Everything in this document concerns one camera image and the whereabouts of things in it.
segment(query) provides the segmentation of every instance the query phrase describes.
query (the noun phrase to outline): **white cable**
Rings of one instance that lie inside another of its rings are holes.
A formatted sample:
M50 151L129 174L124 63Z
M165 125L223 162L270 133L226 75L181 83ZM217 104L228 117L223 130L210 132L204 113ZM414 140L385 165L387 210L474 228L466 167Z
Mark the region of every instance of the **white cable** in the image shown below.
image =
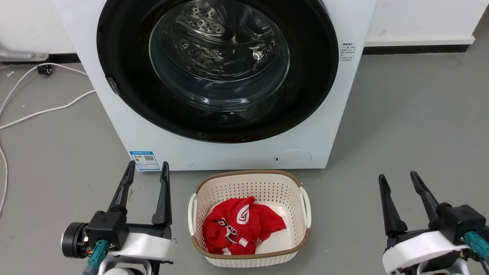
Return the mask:
M68 70L72 70L72 71L75 71L75 72L79 72L83 75L87 75L86 73L80 71L80 70L77 70L77 69L73 69L73 68L70 68L70 67L66 67L66 66L63 66L63 65L60 65L60 64L56 64L56 63L42 63L42 64L39 64L37 66L35 66L34 68L30 69L29 71L27 71L18 81L17 81L17 84L15 84L15 86L12 88L12 90L10 91L10 93L8 93L7 97L5 98L5 101L3 102L1 108L0 108L0 116L2 115L3 113L3 109L5 108L7 102L8 102L8 99L10 98L10 96L12 95L12 93L14 92L15 88L17 88L17 86L19 85L19 83L30 73L32 72L33 70L35 70L38 66L44 66L44 65L54 65L54 66L58 66L58 67L62 67L62 68L65 68L65 69L68 69ZM18 119L16 121L13 121L13 122L10 122L6 125L3 125L0 127L0 130L1 129L5 129L9 126L12 126L14 124L17 124L19 122L22 122L26 119L29 119L33 116L37 116L37 115L40 115L40 114L44 114L44 113L47 113L47 112L50 112L50 111L55 111L55 110L59 110L59 109L64 109L64 108L67 108L71 105L73 105L75 102L77 102L78 100L82 99L83 97L91 94L95 92L95 90L92 90L92 91L89 91L89 92L86 92L84 93L83 95L77 97L75 100L71 101L70 103L64 105L64 106L60 106L60 107L56 107L56 108L52 108L52 109L49 109L49 110L44 110L44 111L40 111L40 112L37 112L37 113L34 113L32 115L28 115L24 118L21 118L21 119ZM5 205L5 200L7 198L7 188L8 188L8 164L7 164L7 158L5 157L5 153L3 152L3 149L2 147L0 146L0 154L3 158L3 163L5 164L5 185L4 185L4 189L3 189L3 197L2 197L2 200L1 200L1 203L0 203L0 217L1 217L1 214L2 214L2 211L3 211L3 206Z

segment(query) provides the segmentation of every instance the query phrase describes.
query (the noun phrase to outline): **red clothing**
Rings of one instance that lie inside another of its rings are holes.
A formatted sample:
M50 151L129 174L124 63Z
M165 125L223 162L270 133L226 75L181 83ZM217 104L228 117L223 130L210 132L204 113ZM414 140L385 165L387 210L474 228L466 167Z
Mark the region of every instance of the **red clothing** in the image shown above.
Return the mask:
M207 249L213 254L254 254L256 244L286 228L284 220L255 197L229 199L211 208L203 224Z

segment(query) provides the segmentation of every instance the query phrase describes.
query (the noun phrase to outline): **white wall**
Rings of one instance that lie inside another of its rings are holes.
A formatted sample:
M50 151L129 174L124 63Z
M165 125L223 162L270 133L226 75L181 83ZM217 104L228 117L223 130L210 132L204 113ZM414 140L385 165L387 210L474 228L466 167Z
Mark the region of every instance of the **white wall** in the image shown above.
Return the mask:
M378 0L367 46L471 44L489 0Z
M378 0L367 46L470 44L488 4L489 0ZM75 52L51 0L0 0L0 44L13 50Z

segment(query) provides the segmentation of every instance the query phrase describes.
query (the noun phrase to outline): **blue and white sticker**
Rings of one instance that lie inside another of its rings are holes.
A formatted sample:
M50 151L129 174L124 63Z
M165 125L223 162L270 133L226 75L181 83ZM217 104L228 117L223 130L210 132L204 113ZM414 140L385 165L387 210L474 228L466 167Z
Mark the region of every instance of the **blue and white sticker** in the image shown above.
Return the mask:
M129 154L136 162L139 171L161 170L152 151L130 151Z

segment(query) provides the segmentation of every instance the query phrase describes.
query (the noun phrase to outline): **brown basket rim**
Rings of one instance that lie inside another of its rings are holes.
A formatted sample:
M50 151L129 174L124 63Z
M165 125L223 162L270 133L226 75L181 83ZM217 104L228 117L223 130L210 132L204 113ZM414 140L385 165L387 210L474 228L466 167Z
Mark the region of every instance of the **brown basket rim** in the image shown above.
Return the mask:
M286 177L289 177L292 179L295 184L297 184L297 187L301 188L302 183L291 173L288 173L286 171L282 170L245 170L245 171L232 171L232 172L224 172L224 173L219 173L212 175L208 177L207 179L203 180L199 186L195 189L195 193L198 194L200 188L208 181L216 179L216 178L222 178L222 177L228 177L228 176L237 176L237 175L251 175L251 174L276 174L276 175L283 175ZM299 250L301 250L309 240L309 236L311 234L311 228L306 229L306 233L304 234L304 238L302 241L296 245L295 247L287 250L282 250L282 251L277 251L277 252L269 252L269 253L264 253L264 254L253 254L253 255L221 255L221 254L212 254L207 252L204 248L202 248L199 243L197 242L197 238L195 236L192 236L192 243L194 244L195 248L197 251L199 251L202 255L204 255L207 258L211 259L221 259L221 260L250 260L250 259L262 259L262 258L270 258L270 257L277 257L277 256L283 256L287 254L292 254L295 253Z

